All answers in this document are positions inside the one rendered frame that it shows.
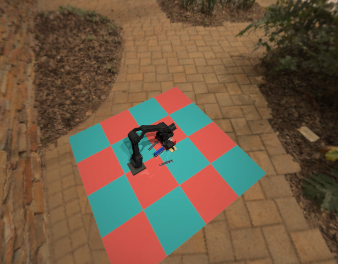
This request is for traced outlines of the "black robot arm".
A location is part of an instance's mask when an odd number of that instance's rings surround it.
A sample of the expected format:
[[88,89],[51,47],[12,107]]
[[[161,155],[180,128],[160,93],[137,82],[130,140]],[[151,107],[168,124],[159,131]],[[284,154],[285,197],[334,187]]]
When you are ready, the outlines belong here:
[[[131,130],[128,133],[128,138],[130,139],[132,143],[133,154],[132,154],[132,157],[130,158],[130,161],[132,162],[134,168],[137,170],[142,167],[141,162],[142,162],[143,157],[141,153],[139,152],[138,143],[140,142],[140,140],[144,137],[146,133],[153,132],[153,131],[159,131],[158,133],[164,138],[167,137],[168,135],[169,137],[173,137],[174,135],[173,131],[176,129],[177,128],[174,123],[168,126],[164,122],[161,122],[156,125],[141,125],[140,127],[134,128],[133,130]],[[140,136],[138,136],[136,131],[140,131],[140,130],[142,131],[142,133]]]

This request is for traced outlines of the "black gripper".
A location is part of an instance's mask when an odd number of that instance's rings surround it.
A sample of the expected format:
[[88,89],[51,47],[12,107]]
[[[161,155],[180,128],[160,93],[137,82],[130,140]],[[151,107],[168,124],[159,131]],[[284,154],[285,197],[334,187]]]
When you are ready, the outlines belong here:
[[169,135],[167,137],[162,137],[158,132],[156,133],[156,135],[159,137],[159,139],[162,142],[165,142],[164,144],[167,146],[168,149],[170,149],[171,147],[173,147],[175,145],[172,141],[169,140],[169,138],[168,138]]

